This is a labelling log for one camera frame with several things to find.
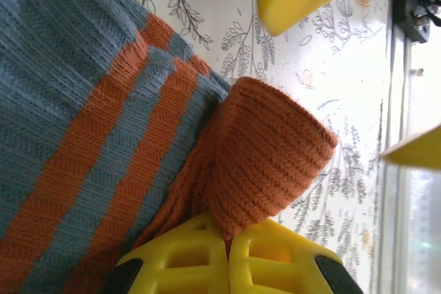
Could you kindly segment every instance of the blue knit fabric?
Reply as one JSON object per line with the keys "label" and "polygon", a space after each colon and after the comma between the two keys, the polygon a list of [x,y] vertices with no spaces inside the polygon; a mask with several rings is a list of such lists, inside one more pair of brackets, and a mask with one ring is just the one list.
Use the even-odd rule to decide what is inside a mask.
{"label": "blue knit fabric", "polygon": [[[125,63],[122,55],[132,45],[144,43],[140,37],[144,32],[161,37],[161,31],[151,30],[150,19],[151,14],[135,0],[0,0],[2,293],[71,291],[72,287],[66,286],[72,273],[84,262],[90,247],[102,244],[106,236],[121,237],[118,256],[127,252],[160,208],[206,120],[226,97],[228,85],[213,72],[197,72],[193,81],[190,75],[189,83],[179,81],[183,87],[195,84],[196,88],[186,98],[172,143],[152,146],[166,149],[159,164],[145,160],[137,174],[142,178],[142,171],[155,171],[153,181],[140,180],[133,187],[126,183],[134,191],[145,190],[139,208],[133,214],[122,209],[112,216],[115,228],[97,237],[134,155],[142,152],[138,147],[146,132],[170,126],[168,112],[164,118],[152,118],[152,114],[161,100],[167,104],[163,88],[177,75],[176,64],[189,63],[188,72],[198,71],[190,64],[191,48],[177,33],[169,39],[166,50],[150,46],[146,54],[136,55],[145,59],[145,65],[136,74],[103,143],[94,140],[95,132],[100,132],[111,116],[107,117],[106,111],[89,114],[85,109],[93,105],[112,111],[110,105],[116,103],[116,97],[100,92],[100,84],[113,75],[116,59]],[[117,76],[115,82],[109,85],[112,91],[124,95],[121,89],[125,87],[118,85]],[[175,106],[170,101],[171,114]],[[79,118],[87,119],[83,140],[66,142]],[[90,153],[95,143],[100,144],[95,161],[81,177],[79,189],[72,189],[77,170],[86,159],[94,158]],[[59,161],[51,163],[54,158]],[[41,190],[48,187],[43,178],[56,184]],[[134,202],[128,192],[127,196],[120,192],[120,197],[127,199],[122,205],[130,207]],[[59,200],[52,199],[58,194]],[[64,209],[72,194],[73,203]],[[54,216],[60,210],[60,217]],[[131,223],[121,233],[125,219]],[[45,224],[54,224],[54,231]],[[102,245],[105,253],[108,247]],[[90,263],[97,277],[109,269],[99,258]],[[84,282],[77,284],[78,292],[95,288],[88,277],[84,275]]]}

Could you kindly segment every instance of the knitted sweater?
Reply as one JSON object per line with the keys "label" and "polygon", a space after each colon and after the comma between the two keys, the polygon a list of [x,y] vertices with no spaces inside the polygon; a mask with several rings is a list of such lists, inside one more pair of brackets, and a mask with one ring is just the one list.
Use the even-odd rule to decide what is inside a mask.
{"label": "knitted sweater", "polygon": [[0,291],[94,293],[201,211],[229,240],[335,145],[274,88],[230,91],[135,0],[0,0]]}

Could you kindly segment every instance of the leaf drawing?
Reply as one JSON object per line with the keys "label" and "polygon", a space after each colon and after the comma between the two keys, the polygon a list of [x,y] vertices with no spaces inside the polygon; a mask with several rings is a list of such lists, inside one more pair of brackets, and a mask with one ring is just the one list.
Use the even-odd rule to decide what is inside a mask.
{"label": "leaf drawing", "polygon": [[[357,206],[365,204],[367,199],[366,179],[369,169],[376,165],[380,148],[376,145],[373,151],[366,151],[360,132],[350,123],[350,116],[339,114],[341,109],[338,99],[325,101],[317,107],[325,116],[325,125],[339,136],[339,143],[328,165],[311,188],[293,202],[291,210],[296,221],[295,231],[325,246],[331,242],[336,244],[336,253],[348,266],[348,271],[357,275],[361,261],[358,250],[360,238],[355,234],[359,224],[356,220]],[[366,153],[373,154],[368,161],[362,158]],[[331,206],[337,197],[347,200],[347,206],[353,208],[350,212],[342,207],[338,215],[342,218],[339,225],[334,219],[334,211],[328,210],[328,205]]]}
{"label": "leaf drawing", "polygon": [[297,23],[297,26],[300,29],[303,29],[308,22],[309,22],[309,17],[305,17],[304,19],[302,19],[300,22]]}
{"label": "leaf drawing", "polygon": [[312,35],[311,34],[308,34],[304,39],[302,39],[301,41],[300,41],[300,46],[305,46],[305,45],[308,45],[309,44],[309,42],[311,41],[311,39],[312,39]]}
{"label": "leaf drawing", "polygon": [[170,15],[181,20],[185,28],[183,30],[185,35],[191,35],[194,41],[199,42],[206,50],[209,50],[209,45],[213,43],[213,40],[207,34],[199,32],[199,25],[204,22],[200,13],[191,8],[187,0],[170,0],[168,7],[171,8]]}
{"label": "leaf drawing", "polygon": [[[226,31],[221,50],[228,52],[223,60],[220,75],[230,83],[242,76],[254,76],[266,81],[265,72],[270,65],[276,64],[276,48],[273,38],[266,33],[256,12],[256,0],[251,0],[251,18],[245,26],[233,21]],[[258,60],[257,49],[262,60]]]}
{"label": "leaf drawing", "polygon": [[[334,16],[334,7],[337,8],[342,16],[342,19],[339,21],[336,21]],[[351,0],[334,0],[332,3],[326,3],[314,12],[312,24],[316,27],[316,34],[321,34],[331,43],[339,41],[339,45],[331,47],[332,54],[340,52],[352,38],[362,43],[373,38],[382,30],[382,28],[378,28],[378,30],[373,31],[364,20],[362,20],[361,29],[353,28],[349,20],[352,15]]]}

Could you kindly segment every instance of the orange knitted sleeve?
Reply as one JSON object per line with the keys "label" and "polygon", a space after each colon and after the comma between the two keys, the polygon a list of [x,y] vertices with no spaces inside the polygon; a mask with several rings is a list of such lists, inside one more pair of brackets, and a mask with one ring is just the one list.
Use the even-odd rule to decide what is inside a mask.
{"label": "orange knitted sleeve", "polygon": [[241,78],[210,119],[137,245],[208,210],[225,240],[304,192],[337,138],[277,89]]}

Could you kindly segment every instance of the orange knit stripe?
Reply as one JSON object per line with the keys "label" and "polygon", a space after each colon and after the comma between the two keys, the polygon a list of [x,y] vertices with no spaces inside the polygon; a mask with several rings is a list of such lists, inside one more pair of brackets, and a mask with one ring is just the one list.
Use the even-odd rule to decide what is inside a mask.
{"label": "orange knit stripe", "polygon": [[[290,163],[293,160],[294,155],[288,156],[280,156],[278,154],[278,149],[281,147],[287,148],[288,146],[296,146],[296,150],[292,151],[295,154],[296,160],[299,160],[299,163],[289,164],[289,166],[293,167],[293,171],[287,171],[286,175],[290,176],[293,182],[303,181],[305,178],[315,178],[317,176],[317,169],[321,169],[324,165],[318,165],[316,160],[314,159],[314,155],[317,152],[314,150],[314,146],[308,145],[307,141],[304,138],[299,138],[299,135],[289,134],[291,132],[296,133],[294,129],[290,129],[290,126],[286,123],[282,123],[282,121],[278,120],[276,116],[273,115],[272,112],[267,111],[265,109],[259,108],[258,105],[255,107],[245,108],[243,106],[237,106],[243,110],[244,117],[252,117],[253,121],[244,121],[242,127],[239,128],[243,133],[245,138],[249,138],[249,131],[256,127],[259,127],[262,135],[253,138],[259,139],[260,143],[269,144],[267,149],[259,149],[259,152],[264,155],[264,159],[271,158],[271,160],[275,163],[279,163],[279,165]],[[265,137],[273,136],[274,139],[267,140]]]}
{"label": "orange knit stripe", "polygon": [[[302,158],[296,150],[291,151],[289,157],[291,158],[290,160],[298,160],[297,163],[290,163],[290,160],[283,160],[284,156],[279,157],[279,155],[277,154],[277,143],[279,147],[285,147],[285,144],[283,140],[280,139],[280,136],[270,135],[269,133],[267,133],[267,128],[263,125],[259,126],[257,120],[255,127],[257,127],[262,132],[262,136],[255,135],[253,137],[254,141],[250,141],[249,137],[247,137],[246,129],[249,128],[248,123],[244,123],[243,127],[238,127],[238,129],[236,130],[236,135],[232,136],[232,141],[243,144],[244,148],[248,148],[255,153],[254,158],[252,158],[249,162],[249,165],[252,165],[254,167],[248,168],[251,169],[250,175],[254,176],[256,174],[256,170],[260,167],[259,174],[267,181],[264,184],[261,180],[254,180],[257,187],[263,189],[264,187],[267,187],[267,185],[271,186],[270,183],[273,182],[275,178],[277,178],[278,181],[287,181],[291,184],[297,185],[300,183],[308,182],[312,180],[312,178],[315,178],[317,176],[317,174],[314,172],[314,168],[307,169],[306,167],[299,167],[299,164],[301,165],[302,163]],[[265,137],[270,136],[273,137],[271,140],[265,140]],[[256,149],[255,146],[258,143],[266,143],[267,148]],[[234,151],[230,151],[228,154],[229,158],[238,158],[240,160],[240,158],[243,157],[243,155],[238,155]],[[290,196],[290,193],[292,193],[289,192],[290,190],[292,190],[292,187],[290,187],[289,189],[284,189],[281,193],[285,194],[285,196],[290,199],[297,198],[298,196]],[[279,200],[276,196],[273,196],[272,199],[275,203]]]}
{"label": "orange knit stripe", "polygon": [[[135,79],[145,65],[147,48],[137,34],[136,42],[128,43],[120,51],[108,75],[94,87],[83,109],[70,123],[59,149],[42,169],[34,191],[21,205],[0,242],[0,264],[13,266],[11,273],[0,274],[3,290],[18,292],[34,262],[51,243],[62,217],[74,204],[84,176],[96,162],[105,137],[116,125]],[[36,226],[41,235],[31,237]]]}
{"label": "orange knit stripe", "polygon": [[201,173],[203,168],[201,164],[207,162],[205,159],[207,157],[205,146],[207,141],[213,139],[212,131],[214,123],[218,123],[218,117],[219,112],[216,110],[215,114],[203,128],[198,143],[189,153],[184,168],[181,169],[172,186],[170,186],[170,192],[167,199],[156,213],[153,221],[150,222],[148,227],[136,240],[134,248],[141,246],[160,234],[176,227],[181,223],[185,216],[190,215],[190,211],[186,210],[186,208],[188,208],[192,201],[195,185],[206,185],[207,183],[208,178]]}
{"label": "orange knit stripe", "polygon": [[201,173],[191,194],[191,217],[208,211],[208,200],[205,199],[205,194],[207,193],[207,186],[209,186],[207,183],[214,168],[214,154],[211,153],[210,155],[206,151],[203,162],[201,164]]}
{"label": "orange knit stripe", "polygon": [[188,62],[190,65],[195,67],[198,70],[198,72],[200,72],[202,75],[206,77],[210,76],[212,71],[209,65],[206,64],[206,62],[203,59],[201,59],[199,56],[193,54]]}
{"label": "orange knit stripe", "polygon": [[[235,158],[233,154],[231,154],[230,157],[231,161],[237,161],[237,158]],[[260,218],[262,214],[272,215],[272,213],[274,213],[274,210],[280,210],[283,207],[277,206],[275,208],[275,203],[259,203],[261,201],[266,202],[266,200],[274,199],[273,197],[268,198],[269,194],[266,190],[266,188],[268,188],[268,184],[271,185],[272,183],[268,183],[260,174],[255,174],[254,172],[257,172],[256,169],[251,169],[251,171],[247,171],[247,173],[244,173],[244,171],[244,169],[231,167],[228,164],[219,165],[218,171],[214,173],[214,176],[216,176],[216,178],[217,176],[222,176],[222,178],[227,178],[229,179],[229,181],[232,182],[240,178],[240,181],[243,181],[244,184],[248,184],[249,182],[254,184],[258,180],[262,180],[264,183],[261,183],[260,187],[254,185],[246,185],[246,187],[243,187],[242,183],[238,183],[237,185],[230,185],[228,187],[226,187],[225,185],[216,185],[215,190],[218,190],[219,192],[222,191],[223,196],[228,196],[231,205],[240,206],[240,209],[237,209],[235,207],[229,208],[229,211],[232,212],[238,219],[240,219],[240,217],[242,216],[241,213],[243,212],[243,210],[247,210],[249,211],[249,214],[247,215],[248,218],[251,218],[255,222],[261,222],[262,220]]]}
{"label": "orange knit stripe", "polygon": [[168,44],[174,30],[154,14],[149,14],[146,29],[141,32],[145,42],[164,51],[168,51]]}
{"label": "orange knit stripe", "polygon": [[[111,268],[118,262],[125,235],[134,224],[144,195],[152,186],[161,166],[161,160],[170,150],[187,109],[187,102],[198,86],[197,72],[189,65],[175,58],[174,67],[176,71],[169,75],[161,88],[161,99],[152,111],[147,130],[134,152],[129,169],[118,184],[104,219],[95,230],[86,256],[73,271],[65,287],[65,293],[74,291],[76,284],[84,281],[85,276],[96,275],[96,266],[90,261],[96,259],[102,247],[112,248],[100,258],[100,263]],[[124,210],[126,216],[124,220],[121,219],[121,210]],[[91,293],[99,290],[100,285],[90,284]]]}
{"label": "orange knit stripe", "polygon": [[[271,116],[271,120],[265,120],[272,129],[276,132],[290,132],[291,130],[298,135],[301,135],[306,140],[306,145],[301,145],[300,150],[304,151],[307,157],[320,157],[324,160],[328,160],[334,154],[333,148],[337,145],[337,139],[334,135],[323,127],[318,120],[312,116],[307,110],[302,107],[290,107],[292,103],[288,100],[289,97],[285,96],[283,92],[275,89],[274,87],[268,87],[270,93],[262,93],[262,87],[257,84],[248,84],[241,86],[243,92],[249,99],[253,96],[253,101],[262,108],[263,114]],[[275,112],[275,109],[289,109],[288,112]],[[293,138],[288,140],[292,144],[297,144],[296,135],[287,135],[285,138]]]}
{"label": "orange knit stripe", "polygon": [[[222,188],[215,187],[212,191],[209,192],[209,195],[222,193],[222,190]],[[230,202],[214,198],[210,198],[210,202],[210,215],[222,234],[229,234],[231,232],[239,233],[241,229],[244,229],[244,226],[245,224],[247,224],[247,222],[243,222],[238,219],[235,211],[231,209]]]}

